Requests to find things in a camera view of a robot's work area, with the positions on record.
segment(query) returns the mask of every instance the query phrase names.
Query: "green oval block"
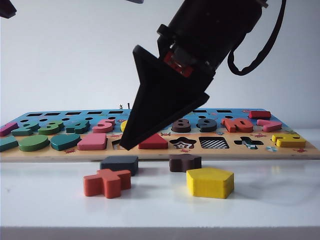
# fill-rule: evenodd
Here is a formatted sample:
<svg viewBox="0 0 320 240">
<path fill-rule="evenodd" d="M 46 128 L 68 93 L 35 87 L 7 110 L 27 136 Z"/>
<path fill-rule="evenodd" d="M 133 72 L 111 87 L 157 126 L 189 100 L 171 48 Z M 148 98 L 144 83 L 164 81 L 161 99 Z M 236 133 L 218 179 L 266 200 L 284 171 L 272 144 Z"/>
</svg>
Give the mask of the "green oval block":
<svg viewBox="0 0 320 240">
<path fill-rule="evenodd" d="M 0 152 L 13 149 L 18 146 L 18 141 L 14 136 L 8 136 L 0 139 Z"/>
<path fill-rule="evenodd" d="M 43 149 L 49 144 L 50 144 L 50 141 L 48 140 L 47 136 L 33 135 L 33 136 L 28 136 L 22 139 L 19 142 L 19 148 L 21 151 L 24 151 L 24 152 L 32 152 L 32 151 Z"/>
<path fill-rule="evenodd" d="M 79 134 L 60 134 L 51 138 L 51 146 L 55 150 L 61 151 L 76 146 L 80 140 Z"/>
<path fill-rule="evenodd" d="M 36 121 L 30 121 L 24 123 L 21 127 L 12 130 L 11 133 L 13 136 L 29 136 L 33 134 L 33 131 L 36 131 L 40 128 L 39 123 Z"/>
<path fill-rule="evenodd" d="M 50 121 L 46 127 L 41 127 L 38 130 L 39 135 L 57 134 L 64 128 L 64 122 L 61 120 Z"/>
<path fill-rule="evenodd" d="M 78 121 L 65 127 L 66 133 L 84 134 L 88 131 L 90 123 L 88 120 Z"/>
</svg>

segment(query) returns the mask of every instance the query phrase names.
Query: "orange cross block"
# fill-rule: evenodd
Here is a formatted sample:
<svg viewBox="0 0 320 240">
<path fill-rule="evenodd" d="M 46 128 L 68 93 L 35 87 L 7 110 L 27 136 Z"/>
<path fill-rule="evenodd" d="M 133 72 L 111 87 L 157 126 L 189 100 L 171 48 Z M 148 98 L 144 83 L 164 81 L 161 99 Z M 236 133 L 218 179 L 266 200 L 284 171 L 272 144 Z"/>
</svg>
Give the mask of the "orange cross block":
<svg viewBox="0 0 320 240">
<path fill-rule="evenodd" d="M 121 190 L 131 188 L 129 170 L 112 171 L 108 168 L 96 171 L 96 175 L 83 177 L 83 191 L 87 197 L 104 194 L 108 199 L 121 196 Z"/>
</svg>

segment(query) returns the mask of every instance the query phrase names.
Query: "red triangle block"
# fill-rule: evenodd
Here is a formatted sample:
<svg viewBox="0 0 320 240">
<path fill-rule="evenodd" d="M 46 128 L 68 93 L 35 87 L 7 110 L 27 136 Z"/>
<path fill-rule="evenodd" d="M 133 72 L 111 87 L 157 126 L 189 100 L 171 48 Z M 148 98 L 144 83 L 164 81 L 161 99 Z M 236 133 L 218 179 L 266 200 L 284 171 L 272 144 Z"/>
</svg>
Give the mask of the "red triangle block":
<svg viewBox="0 0 320 240">
<path fill-rule="evenodd" d="M 139 149 L 167 149 L 168 142 L 163 139 L 159 134 L 154 134 L 138 145 Z"/>
</svg>

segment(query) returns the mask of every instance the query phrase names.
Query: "orange plus-shaped block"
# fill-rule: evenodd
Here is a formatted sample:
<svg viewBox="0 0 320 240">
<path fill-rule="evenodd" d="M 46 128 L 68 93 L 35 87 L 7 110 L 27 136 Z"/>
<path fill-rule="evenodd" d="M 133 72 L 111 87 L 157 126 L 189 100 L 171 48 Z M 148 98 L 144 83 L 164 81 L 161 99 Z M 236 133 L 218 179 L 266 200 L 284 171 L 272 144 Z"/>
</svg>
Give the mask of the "orange plus-shaped block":
<svg viewBox="0 0 320 240">
<path fill-rule="evenodd" d="M 121 190 L 131 188 L 131 173 L 129 170 L 112 171 L 102 169 L 96 175 L 83 177 L 83 191 L 87 197 L 104 194 L 108 199 L 121 196 Z"/>
<path fill-rule="evenodd" d="M 251 133 L 254 125 L 248 119 L 236 118 L 235 120 L 223 118 L 221 124 L 226 127 L 229 133 L 235 133 L 237 130 L 242 133 Z"/>
</svg>

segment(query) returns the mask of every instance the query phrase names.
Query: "yellow block on board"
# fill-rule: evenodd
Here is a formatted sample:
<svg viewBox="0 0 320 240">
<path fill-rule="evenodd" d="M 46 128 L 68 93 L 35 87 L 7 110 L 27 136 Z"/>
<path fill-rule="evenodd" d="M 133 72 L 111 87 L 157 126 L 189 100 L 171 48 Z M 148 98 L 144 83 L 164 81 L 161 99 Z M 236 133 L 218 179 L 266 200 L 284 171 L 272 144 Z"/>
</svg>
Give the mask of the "yellow block on board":
<svg viewBox="0 0 320 240">
<path fill-rule="evenodd" d="M 127 126 L 127 122 L 128 122 L 128 121 L 123 121 L 123 122 L 121 123 L 121 125 L 120 125 L 121 132 L 124 132 L 124 131 L 125 131 L 125 128 L 126 128 L 126 126 Z"/>
<path fill-rule="evenodd" d="M 196 197 L 226 199 L 235 188 L 231 171 L 206 167 L 186 171 L 186 184 Z"/>
<path fill-rule="evenodd" d="M 306 140 L 298 134 L 276 133 L 272 135 L 272 142 L 279 148 L 304 148 Z"/>
</svg>

